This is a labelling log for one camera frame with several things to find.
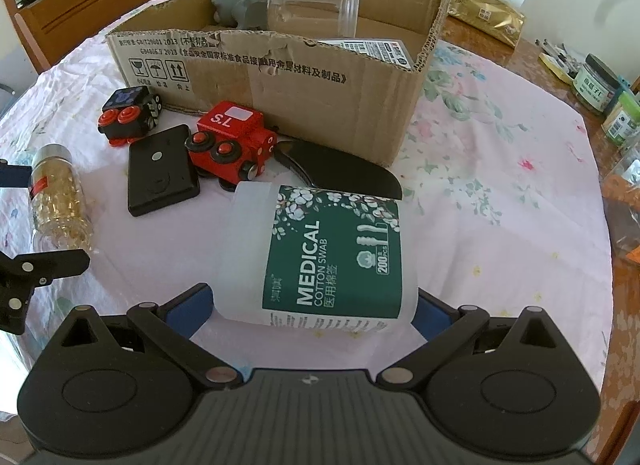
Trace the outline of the capsule bottle silver cap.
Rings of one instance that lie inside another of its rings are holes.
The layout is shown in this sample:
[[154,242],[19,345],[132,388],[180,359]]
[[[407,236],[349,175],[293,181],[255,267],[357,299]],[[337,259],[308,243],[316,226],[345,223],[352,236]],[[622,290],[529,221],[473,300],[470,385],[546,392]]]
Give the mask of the capsule bottle silver cap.
[[32,245],[37,251],[91,251],[93,229],[72,155],[62,144],[41,147],[32,159]]

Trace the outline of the medical cotton swab container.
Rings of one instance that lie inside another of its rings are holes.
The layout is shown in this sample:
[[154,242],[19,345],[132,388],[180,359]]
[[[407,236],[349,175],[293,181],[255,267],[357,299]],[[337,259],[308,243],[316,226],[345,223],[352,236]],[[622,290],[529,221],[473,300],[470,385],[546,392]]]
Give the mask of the medical cotton swab container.
[[229,320],[381,332],[418,307],[405,203],[317,188],[236,187],[212,286]]

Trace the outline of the black rectangular case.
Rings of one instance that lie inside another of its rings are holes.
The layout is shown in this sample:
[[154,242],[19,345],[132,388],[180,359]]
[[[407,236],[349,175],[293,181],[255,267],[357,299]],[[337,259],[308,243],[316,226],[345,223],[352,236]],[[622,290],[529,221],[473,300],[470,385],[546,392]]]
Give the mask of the black rectangular case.
[[177,125],[129,146],[128,212],[140,217],[200,194],[198,173],[186,140],[190,128]]

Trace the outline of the black oval paddle object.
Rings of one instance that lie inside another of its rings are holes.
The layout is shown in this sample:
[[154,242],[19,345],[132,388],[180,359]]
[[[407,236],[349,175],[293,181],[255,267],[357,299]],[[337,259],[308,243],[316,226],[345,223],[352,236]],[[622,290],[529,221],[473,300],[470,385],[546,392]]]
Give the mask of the black oval paddle object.
[[277,144],[274,156],[308,186],[402,199],[401,184],[393,173],[356,155],[308,141],[286,140]]

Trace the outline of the black toy robot cube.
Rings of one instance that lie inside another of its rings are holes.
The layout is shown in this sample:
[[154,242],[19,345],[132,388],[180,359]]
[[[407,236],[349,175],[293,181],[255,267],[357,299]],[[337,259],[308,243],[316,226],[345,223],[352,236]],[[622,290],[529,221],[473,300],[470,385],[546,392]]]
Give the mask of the black toy robot cube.
[[98,130],[112,147],[126,146],[153,130],[162,110],[162,98],[150,87],[120,88],[102,107]]

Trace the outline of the large clear snack jar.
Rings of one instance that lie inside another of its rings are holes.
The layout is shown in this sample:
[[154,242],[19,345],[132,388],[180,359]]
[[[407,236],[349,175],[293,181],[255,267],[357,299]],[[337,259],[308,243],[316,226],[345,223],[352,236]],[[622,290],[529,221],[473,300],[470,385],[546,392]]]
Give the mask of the large clear snack jar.
[[639,263],[639,142],[623,150],[602,180],[604,211],[612,245],[618,254]]

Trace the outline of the labelled flat package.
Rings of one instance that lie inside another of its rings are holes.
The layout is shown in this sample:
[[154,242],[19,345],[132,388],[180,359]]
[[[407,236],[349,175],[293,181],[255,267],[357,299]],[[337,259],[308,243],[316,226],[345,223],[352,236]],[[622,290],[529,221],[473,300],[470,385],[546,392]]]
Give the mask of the labelled flat package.
[[362,38],[353,38],[352,40],[320,40],[320,43],[366,55],[400,68],[413,69],[413,60],[401,40],[378,40],[377,38],[363,40]]

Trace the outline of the green lid jar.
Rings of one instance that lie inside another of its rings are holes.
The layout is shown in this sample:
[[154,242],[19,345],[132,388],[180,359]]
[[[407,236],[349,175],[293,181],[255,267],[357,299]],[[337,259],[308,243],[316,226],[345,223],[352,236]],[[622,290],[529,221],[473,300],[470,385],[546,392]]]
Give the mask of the green lid jar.
[[640,107],[632,92],[623,92],[602,124],[604,136],[617,147],[639,133]]

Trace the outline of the cardboard box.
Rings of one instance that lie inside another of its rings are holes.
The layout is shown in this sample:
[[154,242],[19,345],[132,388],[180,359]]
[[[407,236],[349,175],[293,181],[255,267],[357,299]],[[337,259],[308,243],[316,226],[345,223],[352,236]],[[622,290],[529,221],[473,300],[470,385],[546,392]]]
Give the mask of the cardboard box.
[[212,0],[146,8],[106,40],[125,82],[153,87],[169,109],[202,114],[232,101],[262,112],[283,135],[388,166],[404,142],[446,10],[446,0],[360,0],[358,35],[400,40],[408,68],[317,36],[221,28]]

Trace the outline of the glass jar black lid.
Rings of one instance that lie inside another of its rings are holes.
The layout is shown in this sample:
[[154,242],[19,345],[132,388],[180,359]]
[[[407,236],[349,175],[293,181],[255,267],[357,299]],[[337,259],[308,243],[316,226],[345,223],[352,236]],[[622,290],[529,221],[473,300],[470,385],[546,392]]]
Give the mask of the glass jar black lid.
[[602,114],[620,89],[620,80],[600,58],[588,54],[577,71],[572,89],[585,107]]

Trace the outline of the pens and papers pile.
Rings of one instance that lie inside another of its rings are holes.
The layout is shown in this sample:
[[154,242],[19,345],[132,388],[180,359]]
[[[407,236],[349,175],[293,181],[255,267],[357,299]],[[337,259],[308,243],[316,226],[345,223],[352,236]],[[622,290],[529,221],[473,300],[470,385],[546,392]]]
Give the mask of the pens and papers pile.
[[536,38],[535,45],[540,49],[538,59],[558,80],[565,84],[574,82],[585,61],[584,55],[566,47],[563,43],[550,43],[546,38],[544,40]]

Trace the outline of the gold tissue pack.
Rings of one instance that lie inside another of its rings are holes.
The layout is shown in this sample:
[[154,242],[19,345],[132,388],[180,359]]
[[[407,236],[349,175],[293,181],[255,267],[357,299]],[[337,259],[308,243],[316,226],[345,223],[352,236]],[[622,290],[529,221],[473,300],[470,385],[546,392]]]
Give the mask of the gold tissue pack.
[[448,14],[513,49],[525,24],[524,14],[501,0],[449,0]]

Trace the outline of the grey elephant figurine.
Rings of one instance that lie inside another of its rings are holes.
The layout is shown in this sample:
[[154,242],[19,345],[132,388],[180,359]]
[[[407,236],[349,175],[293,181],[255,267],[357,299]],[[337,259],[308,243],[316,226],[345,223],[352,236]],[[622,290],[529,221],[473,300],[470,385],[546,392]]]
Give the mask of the grey elephant figurine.
[[210,0],[214,23],[224,28],[249,31],[268,29],[268,0]]

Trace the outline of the clear plastic jar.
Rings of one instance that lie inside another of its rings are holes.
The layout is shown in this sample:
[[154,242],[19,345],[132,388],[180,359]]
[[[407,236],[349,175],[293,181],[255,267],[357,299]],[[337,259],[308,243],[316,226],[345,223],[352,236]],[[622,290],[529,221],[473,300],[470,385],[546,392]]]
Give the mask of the clear plastic jar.
[[315,38],[354,38],[360,0],[267,0],[273,32]]

